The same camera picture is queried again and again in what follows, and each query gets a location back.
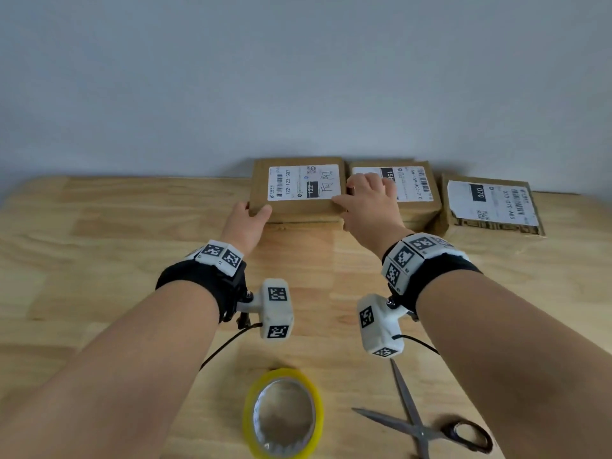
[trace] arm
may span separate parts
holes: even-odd
[[[404,228],[395,185],[352,176],[346,229],[382,259],[414,232]],[[444,362],[507,458],[609,457],[612,356],[477,272],[430,282],[417,312]]]
[[[221,241],[248,255],[272,209],[239,203]],[[159,457],[217,329],[208,290],[174,281],[111,324],[0,425],[11,458]]]

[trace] forearm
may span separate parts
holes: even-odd
[[[604,350],[471,271],[432,281],[417,311],[506,457],[612,454],[612,357]]]
[[[208,290],[161,287],[113,323],[0,426],[13,458],[156,457],[218,323]]]

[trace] scissor blade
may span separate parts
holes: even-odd
[[[406,386],[406,382],[404,382],[402,373],[400,372],[400,369],[397,367],[397,364],[393,359],[391,359],[391,367],[393,367],[395,384],[397,385],[397,389],[400,391],[402,403],[404,404],[404,409],[406,409],[407,415],[410,417],[412,423],[416,426],[423,425],[423,422],[421,421],[419,416],[419,412],[417,411],[417,406],[415,406],[414,400],[412,399],[412,396],[410,396],[408,386]]]
[[[370,420],[374,420],[374,422],[377,422],[389,428],[393,428],[398,432],[408,433],[409,435],[415,438],[421,437],[419,428],[407,423],[405,420],[398,419],[397,417],[388,416],[386,414],[381,414],[380,412],[369,411],[368,409],[353,408],[353,410],[357,414],[361,414],[362,416],[367,417]]]

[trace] scissors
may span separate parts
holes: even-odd
[[[412,424],[396,417],[380,414],[379,412],[353,408],[357,414],[361,414],[362,416],[374,420],[374,422],[378,422],[379,424],[389,426],[398,432],[408,433],[409,435],[413,436],[417,443],[417,451],[420,459],[429,459],[429,442],[432,440],[439,440],[440,438],[460,444],[464,448],[468,448],[470,451],[478,451],[484,454],[489,454],[493,450],[493,440],[491,439],[491,436],[480,425],[470,422],[469,420],[460,419],[449,422],[448,424],[442,426],[440,430],[434,430],[428,426],[424,426],[423,422],[421,422],[417,407],[414,405],[414,400],[410,396],[408,387],[402,378],[400,369],[397,367],[397,364],[393,359],[391,360],[391,366],[393,367],[395,384],[397,385],[397,389],[402,397],[404,410],[406,411],[409,419],[412,421]],[[460,425],[471,426],[484,440],[484,446],[462,438],[456,430]]]

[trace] hand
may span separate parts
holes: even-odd
[[[355,174],[346,182],[354,195],[341,194],[332,201],[346,209],[341,216],[345,230],[379,259],[402,238],[414,232],[404,227],[397,206],[397,187],[388,178],[377,174]]]
[[[248,256],[259,243],[264,225],[270,219],[271,214],[272,207],[269,204],[266,204],[254,217],[251,217],[249,216],[247,203],[242,201],[236,203],[225,221],[220,241],[229,243],[245,257]]]

